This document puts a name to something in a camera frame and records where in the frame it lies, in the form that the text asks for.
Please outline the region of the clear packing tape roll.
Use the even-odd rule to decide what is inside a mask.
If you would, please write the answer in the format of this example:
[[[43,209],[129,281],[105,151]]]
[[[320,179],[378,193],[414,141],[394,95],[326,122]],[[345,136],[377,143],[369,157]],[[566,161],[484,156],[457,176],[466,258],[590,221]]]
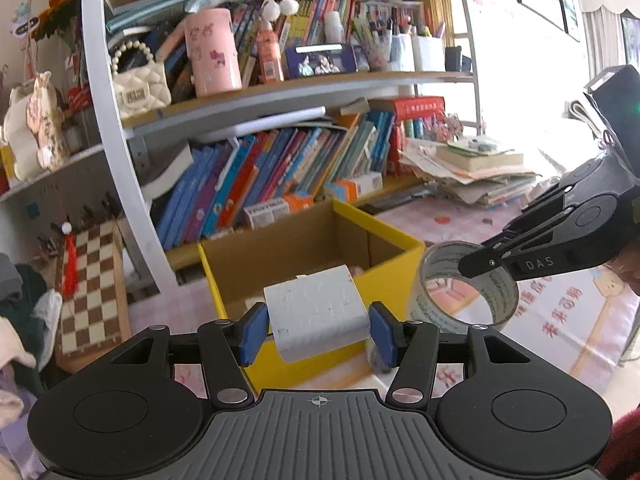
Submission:
[[[502,266],[475,278],[458,269],[480,246],[450,240],[425,249],[407,301],[410,320],[430,322],[444,332],[464,334],[472,325],[501,330],[520,301],[518,284]]]

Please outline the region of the white foam block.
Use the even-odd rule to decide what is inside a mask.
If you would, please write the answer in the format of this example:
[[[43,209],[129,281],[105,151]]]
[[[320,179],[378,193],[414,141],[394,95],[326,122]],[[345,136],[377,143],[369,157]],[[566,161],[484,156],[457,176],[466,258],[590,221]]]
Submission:
[[[368,310],[347,266],[270,285],[264,298],[284,362],[310,359],[369,337]]]

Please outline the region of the pink checkered table mat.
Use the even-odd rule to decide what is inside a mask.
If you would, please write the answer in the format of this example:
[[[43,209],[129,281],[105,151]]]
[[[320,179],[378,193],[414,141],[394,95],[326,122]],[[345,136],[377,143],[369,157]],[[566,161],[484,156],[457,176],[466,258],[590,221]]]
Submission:
[[[472,246],[445,240],[425,249],[408,299],[395,315],[434,323],[443,332],[488,325],[605,393],[630,337],[631,318],[639,312],[639,298],[629,286],[607,266],[520,284],[503,268],[459,280],[454,267]],[[154,324],[166,324],[173,334],[190,333],[214,318],[204,278],[179,287],[175,295],[139,301],[131,313],[134,333]],[[363,377],[360,358],[327,368],[333,372],[320,373],[324,365],[311,365],[308,384],[326,379],[347,385]]]

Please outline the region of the pile of papers and books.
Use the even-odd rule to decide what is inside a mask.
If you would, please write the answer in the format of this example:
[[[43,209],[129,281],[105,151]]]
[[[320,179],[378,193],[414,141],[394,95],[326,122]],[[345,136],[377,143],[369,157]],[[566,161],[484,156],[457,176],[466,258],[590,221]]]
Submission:
[[[449,143],[408,139],[400,162],[416,176],[433,180],[442,194],[471,206],[492,207],[530,191],[540,173],[515,150],[500,150],[485,138]]]

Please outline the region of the wooden chess board box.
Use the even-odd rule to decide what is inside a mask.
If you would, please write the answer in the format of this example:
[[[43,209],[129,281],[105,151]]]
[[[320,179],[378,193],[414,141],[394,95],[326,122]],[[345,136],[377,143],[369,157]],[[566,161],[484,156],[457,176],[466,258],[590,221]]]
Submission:
[[[73,374],[131,337],[122,237],[113,220],[74,236],[77,286],[63,298],[54,362]]]

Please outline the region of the yellow cardboard box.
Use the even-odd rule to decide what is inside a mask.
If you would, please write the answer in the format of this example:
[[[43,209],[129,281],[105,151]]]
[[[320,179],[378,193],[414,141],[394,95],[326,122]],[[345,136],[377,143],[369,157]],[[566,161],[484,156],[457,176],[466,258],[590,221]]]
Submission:
[[[330,200],[198,248],[219,315],[268,306],[272,338],[246,374],[256,390],[342,388],[369,374],[367,307],[404,318],[425,246]]]

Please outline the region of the row of leaning books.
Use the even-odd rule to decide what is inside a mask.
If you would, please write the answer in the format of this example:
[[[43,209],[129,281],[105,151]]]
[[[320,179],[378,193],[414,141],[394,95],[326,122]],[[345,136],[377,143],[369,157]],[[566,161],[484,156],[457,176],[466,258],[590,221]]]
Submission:
[[[329,198],[327,184],[374,171],[378,132],[368,113],[175,148],[142,186],[160,246],[266,226]]]

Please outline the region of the orange white medicine box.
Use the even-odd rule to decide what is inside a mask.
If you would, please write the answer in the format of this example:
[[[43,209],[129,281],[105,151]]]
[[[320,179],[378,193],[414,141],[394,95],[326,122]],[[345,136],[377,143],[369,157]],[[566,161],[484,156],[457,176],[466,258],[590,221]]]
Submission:
[[[369,171],[358,177],[337,180],[323,188],[324,196],[351,203],[378,192],[383,188],[383,176],[377,171]]]

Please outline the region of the red tassel ornament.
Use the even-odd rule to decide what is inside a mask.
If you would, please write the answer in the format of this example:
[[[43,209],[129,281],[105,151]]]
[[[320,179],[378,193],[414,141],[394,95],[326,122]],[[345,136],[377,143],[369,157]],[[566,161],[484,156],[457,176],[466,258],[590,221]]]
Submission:
[[[69,221],[65,221],[61,226],[61,230],[65,238],[66,255],[61,294],[65,300],[70,300],[76,294],[78,284],[77,249],[72,224]]]

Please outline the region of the white pen holder cup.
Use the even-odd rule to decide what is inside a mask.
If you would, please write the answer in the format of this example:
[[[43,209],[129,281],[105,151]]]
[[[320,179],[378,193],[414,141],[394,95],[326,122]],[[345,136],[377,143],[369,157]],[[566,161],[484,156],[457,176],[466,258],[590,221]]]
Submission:
[[[445,70],[445,45],[442,38],[413,36],[414,67],[417,72],[443,72]]]

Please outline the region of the red thick dictionary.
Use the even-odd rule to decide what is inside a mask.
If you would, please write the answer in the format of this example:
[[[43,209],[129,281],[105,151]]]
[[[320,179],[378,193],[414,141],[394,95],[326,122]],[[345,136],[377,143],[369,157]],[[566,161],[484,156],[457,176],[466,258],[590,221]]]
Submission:
[[[373,170],[399,176],[404,172],[400,154],[408,139],[431,139],[431,130],[445,118],[443,96],[407,96],[369,101],[367,121],[378,132],[373,150]]]

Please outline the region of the pile of clothes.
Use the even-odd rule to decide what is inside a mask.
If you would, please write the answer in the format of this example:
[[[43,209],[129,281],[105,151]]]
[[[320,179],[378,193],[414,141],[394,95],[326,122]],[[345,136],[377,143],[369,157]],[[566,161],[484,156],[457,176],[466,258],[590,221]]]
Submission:
[[[37,479],[44,471],[27,419],[44,393],[40,373],[52,358],[62,297],[31,266],[1,256],[1,477]]]

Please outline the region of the white quilted handbag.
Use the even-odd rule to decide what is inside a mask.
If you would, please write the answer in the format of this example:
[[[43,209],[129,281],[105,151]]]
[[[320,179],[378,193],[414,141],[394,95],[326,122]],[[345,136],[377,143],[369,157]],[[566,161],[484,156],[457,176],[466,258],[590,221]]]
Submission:
[[[119,62],[122,55],[134,49],[145,56],[146,64],[120,72]],[[154,54],[144,42],[139,40],[124,42],[112,56],[111,71],[120,118],[139,116],[171,104],[165,65],[155,61]]]

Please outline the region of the lucky cat figurine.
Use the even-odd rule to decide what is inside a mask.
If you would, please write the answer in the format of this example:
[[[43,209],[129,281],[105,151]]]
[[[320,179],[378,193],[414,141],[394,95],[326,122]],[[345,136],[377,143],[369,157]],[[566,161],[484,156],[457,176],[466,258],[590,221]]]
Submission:
[[[25,86],[11,91],[3,119],[2,139],[11,149],[13,170],[19,181],[57,170],[70,157],[62,128],[64,115],[51,73],[38,73],[30,88],[30,93],[26,93]]]

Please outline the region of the blue photo tin box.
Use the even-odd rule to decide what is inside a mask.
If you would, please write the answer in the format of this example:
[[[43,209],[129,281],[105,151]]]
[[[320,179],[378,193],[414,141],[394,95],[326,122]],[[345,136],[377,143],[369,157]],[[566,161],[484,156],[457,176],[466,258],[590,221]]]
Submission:
[[[288,47],[284,53],[290,79],[350,74],[358,70],[350,44]]]

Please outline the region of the orange pink bottle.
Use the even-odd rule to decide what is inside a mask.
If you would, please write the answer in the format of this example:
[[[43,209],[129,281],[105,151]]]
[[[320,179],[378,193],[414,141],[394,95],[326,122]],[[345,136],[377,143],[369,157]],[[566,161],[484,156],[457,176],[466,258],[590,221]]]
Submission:
[[[262,20],[256,37],[258,61],[262,82],[272,84],[284,81],[278,35],[270,22]]]

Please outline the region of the pink cylindrical container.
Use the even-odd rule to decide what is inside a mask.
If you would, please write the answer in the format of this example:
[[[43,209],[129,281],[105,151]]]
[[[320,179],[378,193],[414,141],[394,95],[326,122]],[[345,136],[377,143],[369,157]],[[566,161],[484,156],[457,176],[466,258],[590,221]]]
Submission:
[[[206,9],[187,15],[184,36],[199,98],[242,88],[228,9]]]

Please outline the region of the white shelf frame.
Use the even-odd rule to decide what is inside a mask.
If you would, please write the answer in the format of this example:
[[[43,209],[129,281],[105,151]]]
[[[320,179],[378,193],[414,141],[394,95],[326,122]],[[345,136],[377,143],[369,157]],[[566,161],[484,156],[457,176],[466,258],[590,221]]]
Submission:
[[[477,67],[475,73],[443,72],[370,72],[346,75],[319,76],[288,80],[277,84],[263,84],[247,89],[222,92],[207,98],[198,98],[174,104],[161,110],[125,120],[119,117],[111,72],[108,68],[105,17],[146,0],[80,0],[81,25],[87,55],[87,68],[96,123],[101,144],[115,190],[129,222],[134,248],[140,256],[134,257],[134,266],[142,279],[142,286],[154,284],[160,292],[177,289],[175,270],[190,266],[198,252],[191,245],[165,254],[156,235],[149,211],[144,204],[136,169],[148,164],[148,148],[160,150],[202,134],[232,136],[224,133],[241,122],[276,116],[294,110],[324,106],[326,111],[337,110],[359,98],[392,96],[393,92],[413,84],[453,84],[472,82],[475,91],[476,118],[463,122],[480,128],[480,88]],[[466,21],[466,34],[457,38],[469,39],[472,58],[475,58],[472,34],[470,0],[461,0]]]

